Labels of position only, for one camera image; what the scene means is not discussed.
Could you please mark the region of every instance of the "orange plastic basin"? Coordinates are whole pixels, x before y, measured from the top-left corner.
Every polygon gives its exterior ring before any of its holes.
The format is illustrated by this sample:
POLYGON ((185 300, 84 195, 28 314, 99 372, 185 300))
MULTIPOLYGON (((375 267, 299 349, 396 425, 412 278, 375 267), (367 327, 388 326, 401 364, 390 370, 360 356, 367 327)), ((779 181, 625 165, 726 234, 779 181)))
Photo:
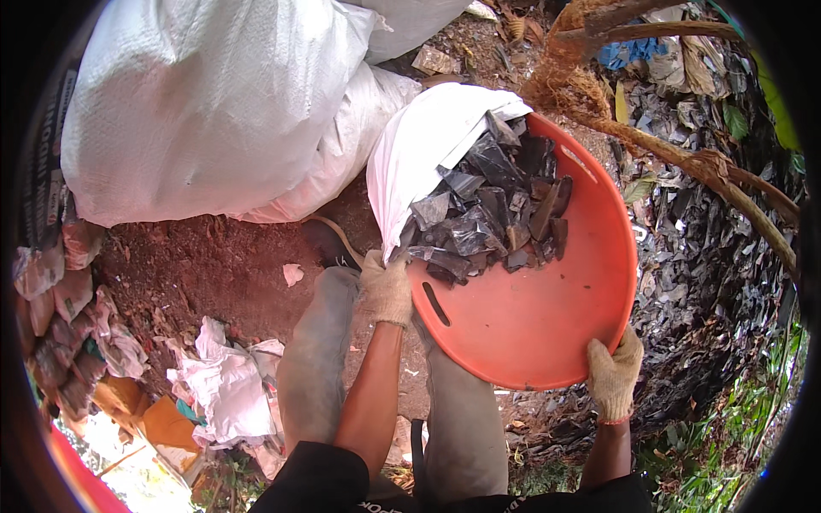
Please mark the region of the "orange plastic basin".
POLYGON ((562 261, 513 274, 497 263, 452 290, 431 278, 421 259, 414 259, 408 274, 422 320, 454 361, 502 387, 547 390, 587 378, 591 338, 611 353, 618 346, 635 297, 636 250, 621 195, 596 159, 544 117, 529 114, 527 124, 531 134, 556 141, 557 177, 573 177, 562 261))

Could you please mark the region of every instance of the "person's leg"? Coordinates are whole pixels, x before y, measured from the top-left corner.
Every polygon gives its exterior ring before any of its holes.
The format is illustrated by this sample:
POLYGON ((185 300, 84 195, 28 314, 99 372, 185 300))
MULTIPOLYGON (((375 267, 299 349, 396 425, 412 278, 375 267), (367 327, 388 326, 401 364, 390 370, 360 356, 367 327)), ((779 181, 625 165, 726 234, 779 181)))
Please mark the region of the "person's leg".
POLYGON ((336 435, 359 275, 339 266, 319 274, 314 298, 277 367, 277 396, 289 452, 300 440, 331 443, 336 435))
POLYGON ((419 314, 413 322, 428 358, 428 490, 441 505, 506 494, 507 447, 493 387, 451 360, 419 314))

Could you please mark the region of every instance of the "knit glove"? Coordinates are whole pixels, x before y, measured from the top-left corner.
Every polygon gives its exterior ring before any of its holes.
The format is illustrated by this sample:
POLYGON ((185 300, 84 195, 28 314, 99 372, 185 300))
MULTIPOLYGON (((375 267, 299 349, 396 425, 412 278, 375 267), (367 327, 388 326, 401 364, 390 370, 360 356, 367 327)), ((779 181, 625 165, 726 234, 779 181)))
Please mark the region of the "knit glove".
POLYGON ((587 388, 599 406, 601 424, 619 424, 633 413, 633 388, 639 378, 644 346, 628 324, 616 352, 593 339, 587 345, 590 376, 587 388))
POLYGON ((410 260, 408 253, 401 254, 386 269, 382 267, 382 251, 371 250, 365 256, 360 281, 365 300, 374 311, 374 323, 391 323, 405 329, 411 325, 413 302, 406 272, 410 260))

